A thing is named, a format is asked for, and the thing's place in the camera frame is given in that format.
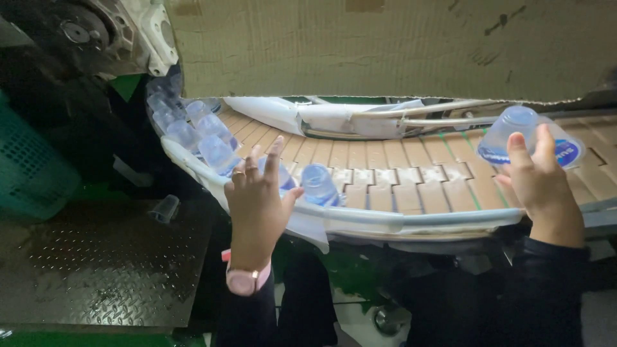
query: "cardboard cover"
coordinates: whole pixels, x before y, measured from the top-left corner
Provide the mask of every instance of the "cardboard cover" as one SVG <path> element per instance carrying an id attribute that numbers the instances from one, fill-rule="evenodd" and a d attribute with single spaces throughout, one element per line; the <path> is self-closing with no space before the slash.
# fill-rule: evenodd
<path id="1" fill-rule="evenodd" d="M 574 100 L 617 65 L 617 1 L 168 0 L 185 96 Z"/>

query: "black sleeve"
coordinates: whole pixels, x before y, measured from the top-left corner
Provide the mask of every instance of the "black sleeve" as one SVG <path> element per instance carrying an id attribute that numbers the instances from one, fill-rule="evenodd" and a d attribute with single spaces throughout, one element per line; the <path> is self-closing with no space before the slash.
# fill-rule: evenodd
<path id="1" fill-rule="evenodd" d="M 266 347 L 273 344 L 276 311 L 272 272 L 253 296 L 238 296 L 227 289 L 222 305 L 216 334 L 218 347 Z"/>
<path id="2" fill-rule="evenodd" d="M 582 346 L 580 278 L 588 249 L 526 238 L 498 318 L 507 346 Z"/>

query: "wristwatch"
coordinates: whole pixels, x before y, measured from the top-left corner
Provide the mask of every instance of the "wristwatch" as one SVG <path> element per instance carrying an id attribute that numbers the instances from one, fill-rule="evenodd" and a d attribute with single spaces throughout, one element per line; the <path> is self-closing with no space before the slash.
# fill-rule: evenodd
<path id="1" fill-rule="evenodd" d="M 259 291 L 270 276 L 272 261 L 261 271 L 236 270 L 227 263 L 227 287 L 230 292 L 239 296 L 251 296 Z"/>

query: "diamond plate floor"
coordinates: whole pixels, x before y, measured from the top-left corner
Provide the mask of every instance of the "diamond plate floor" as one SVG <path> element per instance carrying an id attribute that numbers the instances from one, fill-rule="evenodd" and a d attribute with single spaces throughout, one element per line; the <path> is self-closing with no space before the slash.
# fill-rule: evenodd
<path id="1" fill-rule="evenodd" d="M 210 236 L 186 201 L 170 225 L 153 201 L 72 203 L 43 224 L 0 224 L 0 324 L 184 327 Z"/>

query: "hand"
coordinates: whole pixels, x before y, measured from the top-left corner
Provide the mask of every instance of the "hand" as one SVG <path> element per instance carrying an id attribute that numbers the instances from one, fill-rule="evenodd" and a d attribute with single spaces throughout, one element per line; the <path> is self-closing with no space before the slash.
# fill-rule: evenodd
<path id="1" fill-rule="evenodd" d="M 231 216 L 231 267 L 261 271 L 285 231 L 296 199 L 304 189 L 294 188 L 281 200 L 278 167 L 283 137 L 276 138 L 268 154 L 263 176 L 257 168 L 260 146 L 255 146 L 245 163 L 234 168 L 225 185 Z"/>
<path id="2" fill-rule="evenodd" d="M 555 139 L 547 124 L 537 128 L 536 151 L 529 156 L 523 134 L 508 139 L 509 175 L 498 175 L 499 182 L 514 189 L 516 197 L 534 222 L 529 237 L 558 246 L 584 246 L 581 210 L 574 200 L 566 172 L 555 158 Z"/>

